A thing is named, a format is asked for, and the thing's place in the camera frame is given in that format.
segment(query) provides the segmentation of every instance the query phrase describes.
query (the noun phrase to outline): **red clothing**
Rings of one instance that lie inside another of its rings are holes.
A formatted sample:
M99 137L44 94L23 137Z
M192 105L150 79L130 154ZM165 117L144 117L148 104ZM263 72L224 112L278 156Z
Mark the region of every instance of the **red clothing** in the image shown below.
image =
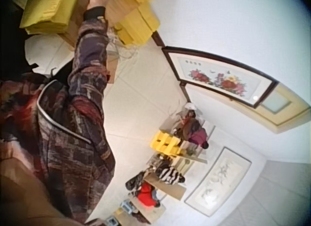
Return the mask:
M154 207L157 204L157 201L152 198L151 195L152 187L149 183L144 182L141 185L140 192L137 196L138 200L145 206Z
M198 130L194 132L190 139L189 142L192 142L197 145L202 145L204 142L207 140L207 134L204 128L201 128L201 130Z

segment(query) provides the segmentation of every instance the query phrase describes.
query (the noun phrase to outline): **clothes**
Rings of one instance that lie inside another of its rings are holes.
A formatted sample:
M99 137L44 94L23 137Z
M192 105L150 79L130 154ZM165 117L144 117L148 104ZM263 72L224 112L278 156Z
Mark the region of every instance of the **clothes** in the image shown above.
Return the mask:
M149 183L143 182L137 199L145 206L154 207L157 201L152 198L152 190L152 186Z
M178 136L186 141L191 139L191 142L197 145L202 145L207 140L206 130L200 125L200 122L195 118L189 118Z
M159 199L156 196L156 190L151 191L151 196L154 200L159 201Z
M158 175L161 181L164 181L166 184L173 185L179 182L182 174L179 173L173 166L161 167L161 173Z
M145 172L141 171L139 174L137 174L125 183L127 190L131 191L133 196L137 196L138 191L141 189L144 175Z
M189 142L192 142L196 145L202 145L207 140L207 134L204 128L199 131L194 132L189 138Z
M27 73L1 83L1 139L17 140L53 205L84 223L110 183L115 159L104 132L107 23L84 21L69 88Z
M142 214L141 212L139 211L138 213L132 213L132 216L134 218L136 218L138 220L138 222L141 222L143 224L151 224Z
M2 155L6 156L1 161L2 225L82 226L52 206L45 186L19 159Z

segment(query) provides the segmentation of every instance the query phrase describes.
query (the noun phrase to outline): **dark wooden frame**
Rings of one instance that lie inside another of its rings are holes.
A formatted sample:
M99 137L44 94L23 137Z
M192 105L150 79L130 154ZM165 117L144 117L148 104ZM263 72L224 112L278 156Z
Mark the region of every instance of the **dark wooden frame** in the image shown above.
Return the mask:
M198 87L202 87L204 89L207 89L207 90L211 90L211 91L214 91L214 92L217 92L219 94L222 94L230 99L233 99L235 101L238 101L238 102L241 102L249 107L252 107L252 108L257 108L258 105L270 94L270 92L277 86L278 84L278 81L274 78L272 78L271 76L255 69L255 68L252 68L248 65L245 65L243 63L240 63L240 62L237 62L237 61L234 61L232 59L229 59L229 58L225 58L225 57L221 57L221 56L218 56L218 55L215 55L215 54L211 54L211 53L207 53L207 52L202 52L202 51L197 51L197 50L190 50L190 49L184 49L184 48L177 48L177 47L164 47L162 48L162 51L166 57L166 59L168 60L176 78L178 79L178 81L181 81L183 82L183 87L185 86L185 83L187 84L192 84L192 85L195 85L195 86L198 86ZM243 68L247 71L250 71L250 72L253 72L255 74L258 74L266 79L269 79L272 81L272 83L269 85L269 87L266 89L266 91L261 95L261 97L256 101L255 104L249 104L248 102L245 102L239 98L235 98L235 97L232 97L231 95L229 94L226 94L224 92L221 92L221 91L218 91L216 89L213 89L213 88L209 88L209 87L205 87L205 86L202 86L200 84L197 84L197 83L193 83L193 82L190 82L190 81L187 81L187 80L183 80L183 79L180 79L178 73L177 73L177 70L171 60L171 57L169 55L169 53L180 53L180 54L186 54L186 55L192 55L192 56L196 56L196 57L203 57L203 58L208 58L208 59L213 59L213 60L216 60L216 61L220 61L220 62L224 62L224 63L227 63L227 64L231 64L233 66L236 66L236 67L240 67L240 68Z
M162 38L160 37L159 33L157 31L155 31L154 33L152 33L152 39L155 41L155 44L160 46L160 47L165 47L165 44L162 40Z

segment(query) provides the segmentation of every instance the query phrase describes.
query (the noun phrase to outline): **white tile floor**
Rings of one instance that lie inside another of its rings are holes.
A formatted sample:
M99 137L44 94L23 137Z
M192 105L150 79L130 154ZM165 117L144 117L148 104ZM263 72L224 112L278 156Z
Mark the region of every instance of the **white tile floor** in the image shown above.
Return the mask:
M115 176L90 219L105 219L127 198L125 182L146 168L149 143L169 114L186 99L161 48L150 40L136 56L121 60L105 90L104 127L116 158Z

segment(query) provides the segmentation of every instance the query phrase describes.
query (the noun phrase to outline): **hand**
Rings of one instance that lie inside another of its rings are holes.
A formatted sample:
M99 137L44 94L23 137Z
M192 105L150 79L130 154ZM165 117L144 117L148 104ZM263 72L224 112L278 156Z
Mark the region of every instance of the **hand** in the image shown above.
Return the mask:
M108 0L89 0L87 10L96 6L104 6L106 7Z

